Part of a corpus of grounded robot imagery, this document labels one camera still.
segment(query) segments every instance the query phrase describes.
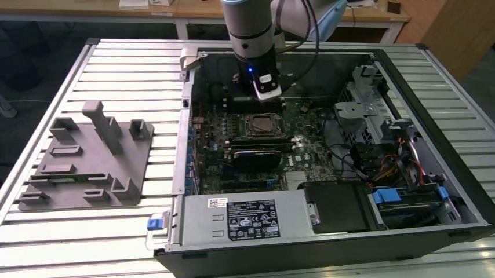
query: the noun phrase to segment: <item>blue tab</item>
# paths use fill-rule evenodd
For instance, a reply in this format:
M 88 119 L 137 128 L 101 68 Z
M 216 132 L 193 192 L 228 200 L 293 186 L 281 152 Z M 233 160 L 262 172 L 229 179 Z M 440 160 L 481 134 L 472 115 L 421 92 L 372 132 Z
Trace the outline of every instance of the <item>blue tab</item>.
M 375 204 L 381 204 L 384 202 L 384 200 L 381 199 L 380 193 L 377 191 L 372 194 L 372 198 L 375 200 Z
M 162 218 L 148 219 L 148 231 L 162 229 Z
M 439 187 L 439 194 L 440 194 L 441 200 L 445 201 L 448 199 L 448 192 L 447 192 L 445 187 L 443 186 Z
M 379 189 L 376 192 L 380 194 L 384 203 L 401 201 L 399 192 L 393 188 Z
M 399 192 L 393 188 L 376 190 L 376 192 L 372 194 L 372 198 L 375 200 L 375 204 L 401 201 Z

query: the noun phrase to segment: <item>wooden desk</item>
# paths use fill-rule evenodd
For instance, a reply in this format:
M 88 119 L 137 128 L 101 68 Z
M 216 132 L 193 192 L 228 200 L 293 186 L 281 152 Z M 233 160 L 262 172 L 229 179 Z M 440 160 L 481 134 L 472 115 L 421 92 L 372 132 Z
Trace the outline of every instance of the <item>wooden desk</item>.
M 424 43 L 463 80 L 495 43 L 495 1 L 400 0 L 413 15 L 399 43 Z
M 339 27 L 387 29 L 381 43 L 393 43 L 409 20 L 401 12 L 377 7 L 347 10 Z M 170 6 L 150 5 L 145 10 L 118 10 L 118 0 L 0 0 L 0 20 L 102 23 L 173 23 L 178 39 L 188 39 L 186 24 L 225 24 L 220 0 L 174 0 Z

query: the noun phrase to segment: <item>warning label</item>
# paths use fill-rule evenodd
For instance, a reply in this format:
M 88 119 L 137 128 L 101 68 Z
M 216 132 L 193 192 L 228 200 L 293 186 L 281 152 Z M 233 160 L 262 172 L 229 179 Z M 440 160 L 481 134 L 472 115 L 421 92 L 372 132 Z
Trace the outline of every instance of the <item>warning label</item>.
M 274 200 L 226 203 L 230 240 L 280 237 Z

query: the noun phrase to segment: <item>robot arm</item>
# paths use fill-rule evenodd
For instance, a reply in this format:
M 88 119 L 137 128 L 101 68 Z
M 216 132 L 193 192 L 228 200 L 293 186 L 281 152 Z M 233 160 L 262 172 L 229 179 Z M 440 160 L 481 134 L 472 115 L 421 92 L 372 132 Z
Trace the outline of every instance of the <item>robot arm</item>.
M 304 3 L 313 8 L 317 26 L 308 20 Z M 282 92 L 276 68 L 274 29 L 312 41 L 325 41 L 333 33 L 347 1 L 221 0 L 221 5 L 233 53 L 240 62 L 240 78 L 252 83 L 260 101 L 270 100 Z
M 281 95 L 274 61 L 270 0 L 221 0 L 240 78 L 248 79 L 260 101 Z

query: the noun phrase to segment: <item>slotted metal table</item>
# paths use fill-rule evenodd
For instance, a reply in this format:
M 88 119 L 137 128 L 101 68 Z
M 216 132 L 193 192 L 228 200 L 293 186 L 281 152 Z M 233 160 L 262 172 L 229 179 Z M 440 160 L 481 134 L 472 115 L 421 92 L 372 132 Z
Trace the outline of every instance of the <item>slotted metal table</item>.
M 88 43 L 0 189 L 0 277 L 173 277 L 146 250 L 146 219 L 168 210 L 177 144 L 184 47 L 226 48 L 225 41 L 101 39 Z M 495 125 L 428 50 L 415 45 L 332 44 L 383 49 L 491 198 Z M 101 100 L 118 121 L 154 125 L 142 200 L 134 207 L 21 212 L 17 198 L 49 145 L 56 116 L 88 122 L 85 100 Z M 399 113 L 407 116 L 392 95 Z M 282 277 L 495 277 L 495 237 L 455 244 L 419 259 L 280 273 Z

